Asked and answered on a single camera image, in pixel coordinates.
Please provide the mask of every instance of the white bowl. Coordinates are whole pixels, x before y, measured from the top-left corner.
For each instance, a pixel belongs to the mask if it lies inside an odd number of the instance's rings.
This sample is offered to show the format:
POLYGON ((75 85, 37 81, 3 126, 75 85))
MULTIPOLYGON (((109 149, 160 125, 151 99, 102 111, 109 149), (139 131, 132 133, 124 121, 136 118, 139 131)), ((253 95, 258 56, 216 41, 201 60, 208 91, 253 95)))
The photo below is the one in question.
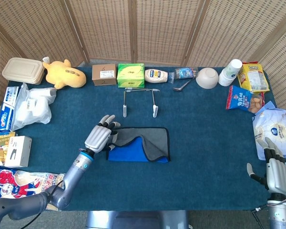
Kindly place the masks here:
POLYGON ((198 72, 196 82, 204 89, 212 89, 217 85, 218 73, 213 68, 203 68, 198 72))

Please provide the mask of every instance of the yellow plush toy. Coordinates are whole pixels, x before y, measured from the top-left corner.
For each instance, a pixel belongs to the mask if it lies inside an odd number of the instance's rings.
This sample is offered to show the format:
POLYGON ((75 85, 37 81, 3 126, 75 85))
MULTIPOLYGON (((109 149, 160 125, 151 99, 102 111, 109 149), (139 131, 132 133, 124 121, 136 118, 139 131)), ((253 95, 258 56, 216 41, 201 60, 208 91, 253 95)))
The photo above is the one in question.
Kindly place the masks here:
POLYGON ((71 63, 68 60, 64 62, 54 61, 51 64, 42 63, 48 70, 46 80, 54 84, 56 89, 61 89, 68 85, 70 87, 82 87, 86 83, 86 76, 83 72, 71 68, 71 63))

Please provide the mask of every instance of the blue table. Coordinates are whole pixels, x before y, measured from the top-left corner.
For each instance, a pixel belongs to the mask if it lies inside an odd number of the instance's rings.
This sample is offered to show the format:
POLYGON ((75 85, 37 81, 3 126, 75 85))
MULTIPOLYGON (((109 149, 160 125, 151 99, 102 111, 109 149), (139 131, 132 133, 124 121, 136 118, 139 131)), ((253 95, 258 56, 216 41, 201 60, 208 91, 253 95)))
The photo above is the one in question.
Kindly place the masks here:
MULTIPOLYGON (((175 92, 172 88, 185 80, 146 83, 147 88, 161 90, 155 93, 157 118, 153 118, 148 92, 127 94, 127 117, 123 118, 123 89, 94 86, 92 69, 78 69, 86 74, 87 84, 57 92, 50 105, 50 123, 34 123, 17 131, 32 138, 29 167, 23 170, 67 172, 89 132, 106 114, 115 114, 122 126, 166 127, 171 162, 110 162, 105 153, 99 153, 67 210, 252 209, 266 202, 268 192, 246 172, 247 162, 257 174, 266 172, 265 162, 257 158, 253 115, 225 110, 229 87, 218 84, 206 90, 193 81, 182 92, 175 92)), ((50 86, 45 79, 41 85, 29 85, 50 86)), ((271 91, 265 97, 266 102, 274 102, 271 91)))

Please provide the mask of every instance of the white plastic bag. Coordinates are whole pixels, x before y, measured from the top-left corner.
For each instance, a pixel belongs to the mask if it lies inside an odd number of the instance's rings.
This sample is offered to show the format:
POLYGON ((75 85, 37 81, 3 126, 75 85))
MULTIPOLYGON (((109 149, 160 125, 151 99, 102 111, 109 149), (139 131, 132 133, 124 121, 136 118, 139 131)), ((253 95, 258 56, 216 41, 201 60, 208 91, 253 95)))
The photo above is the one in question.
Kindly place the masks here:
POLYGON ((17 97, 11 131, 35 122, 47 124, 52 117, 49 104, 54 102, 55 97, 55 88, 29 90, 23 83, 17 97))
POLYGON ((265 160, 264 149, 258 143, 265 141, 265 137, 269 137, 286 157, 286 110, 265 109, 252 120, 258 159, 265 160))

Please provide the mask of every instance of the green tissue box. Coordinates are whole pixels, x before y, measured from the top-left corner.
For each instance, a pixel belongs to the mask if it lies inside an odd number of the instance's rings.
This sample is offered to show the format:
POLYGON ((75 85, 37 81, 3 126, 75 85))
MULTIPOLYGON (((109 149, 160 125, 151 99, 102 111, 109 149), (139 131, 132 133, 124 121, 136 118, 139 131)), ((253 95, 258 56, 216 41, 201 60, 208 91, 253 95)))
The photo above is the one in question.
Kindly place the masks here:
POLYGON ((120 63, 117 80, 119 87, 144 88, 144 64, 120 63))

